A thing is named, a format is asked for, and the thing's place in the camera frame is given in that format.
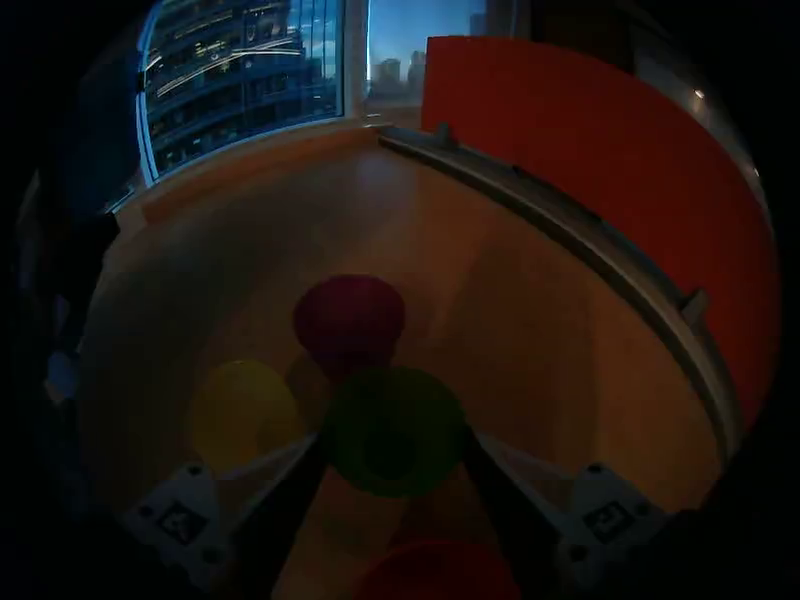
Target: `red cup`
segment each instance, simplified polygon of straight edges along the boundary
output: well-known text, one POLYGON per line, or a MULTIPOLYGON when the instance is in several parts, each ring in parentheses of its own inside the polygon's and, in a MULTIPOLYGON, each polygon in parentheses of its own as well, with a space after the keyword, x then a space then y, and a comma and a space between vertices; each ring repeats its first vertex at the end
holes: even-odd
POLYGON ((354 600, 519 600, 503 558, 479 544, 416 542, 394 549, 361 580, 354 600))

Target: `green cup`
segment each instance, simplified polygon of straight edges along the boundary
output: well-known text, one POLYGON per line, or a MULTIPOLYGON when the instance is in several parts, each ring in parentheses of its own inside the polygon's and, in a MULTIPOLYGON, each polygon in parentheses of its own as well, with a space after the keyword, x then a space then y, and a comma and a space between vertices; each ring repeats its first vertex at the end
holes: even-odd
POLYGON ((420 496, 461 460, 466 424, 441 381, 405 367, 365 369, 340 384, 323 428, 329 462, 377 496, 420 496))

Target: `window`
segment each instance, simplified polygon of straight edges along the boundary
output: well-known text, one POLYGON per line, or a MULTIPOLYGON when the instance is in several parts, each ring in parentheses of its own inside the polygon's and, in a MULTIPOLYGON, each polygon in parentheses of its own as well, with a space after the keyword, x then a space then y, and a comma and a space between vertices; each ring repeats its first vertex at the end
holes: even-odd
POLYGON ((140 96, 152 178, 259 133, 341 114, 344 0, 164 0, 140 96))
POLYGON ((370 0, 367 105, 421 104, 428 38, 485 35, 486 23, 487 0, 370 0))

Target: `metal edge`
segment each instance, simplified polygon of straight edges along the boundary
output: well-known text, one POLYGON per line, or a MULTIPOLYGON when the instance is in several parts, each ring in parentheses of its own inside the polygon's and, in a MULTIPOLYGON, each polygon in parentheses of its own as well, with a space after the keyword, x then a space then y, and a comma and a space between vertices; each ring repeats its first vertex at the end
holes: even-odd
POLYGON ((428 134, 387 127, 381 130, 378 142, 483 192, 600 275, 656 332, 688 377, 711 424, 721 466, 727 464, 743 436, 741 412, 727 367, 708 343, 710 336, 692 329, 672 294, 666 293, 635 257, 610 240, 601 221, 563 202, 559 196, 565 194, 549 184, 534 189, 530 178, 512 179, 510 167, 464 147, 456 151, 436 147, 428 134))

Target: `red wall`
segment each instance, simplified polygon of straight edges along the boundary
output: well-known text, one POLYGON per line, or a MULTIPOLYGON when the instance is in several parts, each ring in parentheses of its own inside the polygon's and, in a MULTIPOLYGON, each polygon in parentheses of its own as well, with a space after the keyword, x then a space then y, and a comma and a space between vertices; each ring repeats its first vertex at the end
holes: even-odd
POLYGON ((430 38, 423 128, 519 165, 597 213, 685 293, 706 323, 752 424, 771 383, 780 304, 770 232, 736 165, 659 92, 546 44, 430 38))

